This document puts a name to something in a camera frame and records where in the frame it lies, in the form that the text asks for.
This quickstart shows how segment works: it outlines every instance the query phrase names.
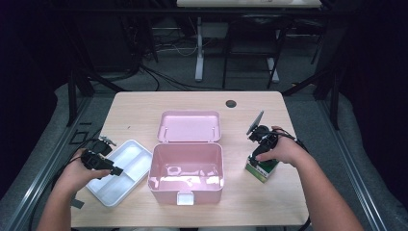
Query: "white desk top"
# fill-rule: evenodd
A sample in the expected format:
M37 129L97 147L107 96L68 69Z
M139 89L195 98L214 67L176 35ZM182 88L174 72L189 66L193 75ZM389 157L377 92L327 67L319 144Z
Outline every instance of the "white desk top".
M227 100L237 106L228 108ZM102 135L121 146L136 140L151 152L162 113L169 110L212 110L220 115L225 185L218 204L159 204L143 180L117 207L105 207L87 189L76 198L82 209L71 209L72 227L203 227L301 225L307 217L297 170L279 163L263 184L244 169L258 143L246 132L261 110L260 125L279 125L294 135L282 95L276 91L121 92L115 97Z
M319 0L177 0L178 7L319 8Z

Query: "green box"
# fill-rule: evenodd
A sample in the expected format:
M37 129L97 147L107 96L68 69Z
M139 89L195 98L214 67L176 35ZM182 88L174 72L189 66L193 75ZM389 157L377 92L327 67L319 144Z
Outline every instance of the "green box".
M265 183L271 176L272 171L278 165L278 161L272 160L271 162L263 163L260 162L257 166L253 166L250 163L250 156L246 159L245 169L248 170L252 175L254 175L262 183Z

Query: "pink box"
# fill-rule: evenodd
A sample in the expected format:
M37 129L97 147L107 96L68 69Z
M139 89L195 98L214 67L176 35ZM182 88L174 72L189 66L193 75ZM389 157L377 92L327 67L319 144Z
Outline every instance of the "pink box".
M148 186L159 203L218 203L224 185L219 114L167 111L162 115Z

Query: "pink box lid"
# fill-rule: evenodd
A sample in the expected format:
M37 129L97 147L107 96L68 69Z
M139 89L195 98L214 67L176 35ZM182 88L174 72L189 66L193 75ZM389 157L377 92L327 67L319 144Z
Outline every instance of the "pink box lid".
M166 111L162 114L161 142L216 142L221 138L219 113L215 111Z

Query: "white tray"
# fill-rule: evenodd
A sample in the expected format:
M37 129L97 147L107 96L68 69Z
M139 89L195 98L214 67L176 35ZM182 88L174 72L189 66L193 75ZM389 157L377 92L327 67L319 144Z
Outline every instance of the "white tray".
M147 175L152 162L152 154L133 140L126 141L108 156L115 167L123 172L120 176L108 175L94 179L87 188L107 207L118 205Z

